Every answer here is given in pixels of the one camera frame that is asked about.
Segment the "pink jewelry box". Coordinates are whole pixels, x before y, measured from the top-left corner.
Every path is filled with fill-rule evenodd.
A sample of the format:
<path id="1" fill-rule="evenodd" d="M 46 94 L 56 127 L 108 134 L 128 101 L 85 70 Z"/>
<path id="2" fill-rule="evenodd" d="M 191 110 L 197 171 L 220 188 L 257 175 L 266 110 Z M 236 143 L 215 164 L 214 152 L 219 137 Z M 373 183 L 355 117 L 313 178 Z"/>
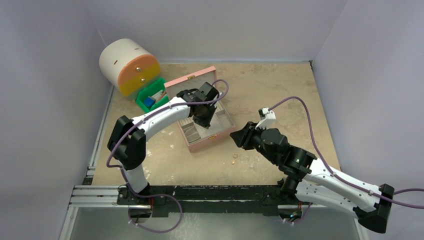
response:
<path id="1" fill-rule="evenodd" d="M 199 88 L 203 83 L 211 84 L 215 80 L 217 80 L 216 68 L 210 66 L 168 81 L 164 84 L 164 87 L 168 97 L 173 98 L 183 90 Z M 215 106 L 216 110 L 208 129 L 196 124 L 192 118 L 185 118 L 177 122 L 190 152 L 195 152 L 226 138 L 236 130 L 236 126 L 222 102 L 218 101 Z"/>

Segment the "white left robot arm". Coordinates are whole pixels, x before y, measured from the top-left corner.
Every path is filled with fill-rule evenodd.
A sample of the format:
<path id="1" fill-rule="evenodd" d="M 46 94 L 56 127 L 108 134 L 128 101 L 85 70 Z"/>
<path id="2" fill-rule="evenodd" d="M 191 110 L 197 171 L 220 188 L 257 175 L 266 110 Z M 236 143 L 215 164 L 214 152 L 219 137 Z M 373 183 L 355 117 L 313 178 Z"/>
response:
<path id="1" fill-rule="evenodd" d="M 113 168 L 111 160 L 117 160 L 115 167 L 120 170 L 132 201 L 142 205 L 150 197 L 150 185 L 143 169 L 150 138 L 186 118 L 208 129 L 216 111 L 215 104 L 226 95 L 226 91 L 221 93 L 213 83 L 205 82 L 199 88 L 180 91 L 168 103 L 149 113 L 134 118 L 124 115 L 116 121 L 107 143 L 110 154 L 106 166 Z"/>

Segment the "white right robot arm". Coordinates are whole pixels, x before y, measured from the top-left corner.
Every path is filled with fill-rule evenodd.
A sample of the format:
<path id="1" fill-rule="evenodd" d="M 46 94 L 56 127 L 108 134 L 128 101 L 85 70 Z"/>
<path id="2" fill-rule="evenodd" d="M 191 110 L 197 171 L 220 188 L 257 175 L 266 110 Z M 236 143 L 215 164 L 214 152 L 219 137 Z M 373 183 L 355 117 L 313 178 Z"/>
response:
<path id="1" fill-rule="evenodd" d="M 394 195 L 392 186 L 367 183 L 327 167 L 313 153 L 291 145 L 276 128 L 259 129 L 249 121 L 230 137 L 237 147 L 256 150 L 286 175 L 280 191 L 284 202 L 323 205 L 356 218 L 370 231 L 386 233 Z"/>

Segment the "green plastic bin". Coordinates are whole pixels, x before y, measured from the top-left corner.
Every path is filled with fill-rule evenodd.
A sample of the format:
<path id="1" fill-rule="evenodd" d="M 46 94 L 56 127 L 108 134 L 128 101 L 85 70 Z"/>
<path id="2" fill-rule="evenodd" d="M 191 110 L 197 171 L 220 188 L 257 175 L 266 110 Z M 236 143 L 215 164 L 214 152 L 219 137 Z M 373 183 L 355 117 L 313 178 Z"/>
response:
<path id="1" fill-rule="evenodd" d="M 169 97 L 166 93 L 165 83 L 167 81 L 164 78 L 159 78 L 143 90 L 141 90 L 136 99 L 135 103 L 145 113 L 149 113 L 158 107 L 163 106 L 169 102 Z"/>

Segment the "blue item in bin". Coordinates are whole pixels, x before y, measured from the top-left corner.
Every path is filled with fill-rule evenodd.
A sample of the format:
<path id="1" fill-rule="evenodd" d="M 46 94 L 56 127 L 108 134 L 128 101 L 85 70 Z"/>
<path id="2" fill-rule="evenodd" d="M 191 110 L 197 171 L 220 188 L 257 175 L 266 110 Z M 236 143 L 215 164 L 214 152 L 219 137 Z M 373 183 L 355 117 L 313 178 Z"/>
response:
<path id="1" fill-rule="evenodd" d="M 144 101 L 143 101 L 144 105 L 150 109 L 155 103 L 156 103 L 156 99 L 153 98 L 152 96 L 148 96 Z"/>

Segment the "white cylindrical drawer cabinet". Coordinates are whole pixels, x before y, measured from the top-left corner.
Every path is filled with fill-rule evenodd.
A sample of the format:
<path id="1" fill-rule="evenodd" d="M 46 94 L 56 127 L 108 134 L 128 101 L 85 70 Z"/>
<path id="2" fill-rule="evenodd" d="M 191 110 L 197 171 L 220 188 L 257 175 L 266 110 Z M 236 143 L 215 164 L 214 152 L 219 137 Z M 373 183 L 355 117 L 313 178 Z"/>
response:
<path id="1" fill-rule="evenodd" d="M 129 38 L 109 44 L 98 63 L 106 79 L 128 99 L 135 99 L 161 75 L 158 59 Z"/>

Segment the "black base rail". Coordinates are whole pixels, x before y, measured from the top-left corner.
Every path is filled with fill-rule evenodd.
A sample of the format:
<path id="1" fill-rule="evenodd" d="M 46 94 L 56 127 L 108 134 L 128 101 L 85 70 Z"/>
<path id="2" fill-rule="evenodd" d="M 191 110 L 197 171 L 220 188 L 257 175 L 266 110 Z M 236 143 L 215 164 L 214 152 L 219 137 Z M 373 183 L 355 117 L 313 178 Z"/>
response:
<path id="1" fill-rule="evenodd" d="M 295 197 L 284 195 L 279 185 L 150 185 L 150 197 L 133 195 L 126 186 L 118 188 L 117 204 L 132 208 L 150 207 L 154 218 L 170 213 L 262 214 L 287 221 L 300 219 L 308 209 Z"/>

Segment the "aluminium extrusion frame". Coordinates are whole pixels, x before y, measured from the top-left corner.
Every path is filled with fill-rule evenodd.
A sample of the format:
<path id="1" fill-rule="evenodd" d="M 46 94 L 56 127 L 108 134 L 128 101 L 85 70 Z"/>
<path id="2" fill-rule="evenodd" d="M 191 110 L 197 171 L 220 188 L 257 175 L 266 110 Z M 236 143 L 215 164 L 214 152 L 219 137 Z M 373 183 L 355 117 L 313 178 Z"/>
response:
<path id="1" fill-rule="evenodd" d="M 92 184 L 95 170 L 95 166 L 88 166 L 82 184 L 73 187 L 64 224 L 59 235 L 60 240 L 69 240 L 71 238 L 79 210 L 84 208 L 109 208 L 118 205 L 116 186 Z"/>

